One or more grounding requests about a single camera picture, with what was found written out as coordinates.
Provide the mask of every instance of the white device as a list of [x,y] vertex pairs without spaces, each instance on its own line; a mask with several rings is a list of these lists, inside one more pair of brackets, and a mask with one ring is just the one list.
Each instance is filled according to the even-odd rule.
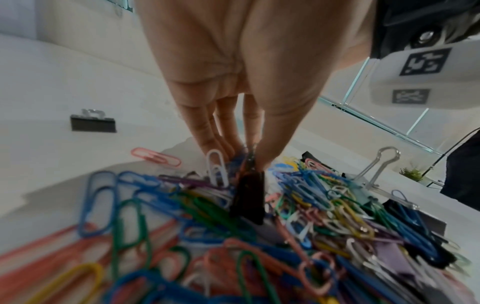
[[372,73],[370,94],[381,106],[480,107],[480,40],[389,54]]

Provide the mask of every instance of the black cloth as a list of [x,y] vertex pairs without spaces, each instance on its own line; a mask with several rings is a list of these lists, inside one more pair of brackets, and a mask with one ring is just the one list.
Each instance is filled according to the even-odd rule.
[[447,157],[441,193],[480,211],[480,131]]

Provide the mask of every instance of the qr code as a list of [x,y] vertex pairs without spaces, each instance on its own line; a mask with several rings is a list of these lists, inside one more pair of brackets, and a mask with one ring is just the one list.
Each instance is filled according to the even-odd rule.
[[394,90],[392,102],[394,104],[423,105],[429,99],[430,89]]
[[452,49],[410,54],[400,76],[440,73]]

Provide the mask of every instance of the black cable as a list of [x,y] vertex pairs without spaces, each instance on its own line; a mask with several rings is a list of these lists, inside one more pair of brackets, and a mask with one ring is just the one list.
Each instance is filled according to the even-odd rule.
[[449,154],[451,150],[453,150],[456,146],[458,146],[459,143],[461,143],[465,138],[467,138],[468,136],[470,136],[473,132],[476,132],[476,131],[478,131],[478,130],[480,130],[480,128],[476,128],[475,130],[471,131],[471,132],[468,133],[467,135],[463,136],[462,139],[460,139],[459,141],[457,141],[456,144],[454,144],[450,149],[448,149],[444,154],[442,154],[442,155],[440,156],[440,158],[437,159],[436,162],[433,163],[433,165],[430,166],[430,168],[428,168],[428,170],[425,171],[421,176],[424,177],[427,173],[429,173],[430,170],[432,170],[447,154]]

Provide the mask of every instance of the finger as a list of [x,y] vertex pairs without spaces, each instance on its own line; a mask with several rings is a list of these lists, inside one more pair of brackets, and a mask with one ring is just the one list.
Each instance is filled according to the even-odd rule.
[[207,154],[211,149],[217,149],[222,155],[226,155],[223,146],[212,130],[207,107],[189,107],[181,104],[177,104],[177,106],[202,152]]
[[310,111],[316,99],[311,99],[290,112],[265,112],[263,134],[255,150],[256,168],[267,169],[289,143],[302,119]]
[[243,99],[243,122],[245,124],[246,146],[250,149],[260,141],[263,110],[257,104],[255,97],[245,94]]
[[235,150],[219,133],[217,123],[214,117],[216,105],[216,102],[212,102],[207,106],[208,121],[210,121],[211,130],[213,131],[216,140],[221,144],[223,150],[225,151],[225,153],[223,153],[224,160],[229,161],[235,156]]
[[221,135],[233,147],[235,153],[239,153],[243,148],[234,114],[237,99],[238,96],[218,99],[215,111]]

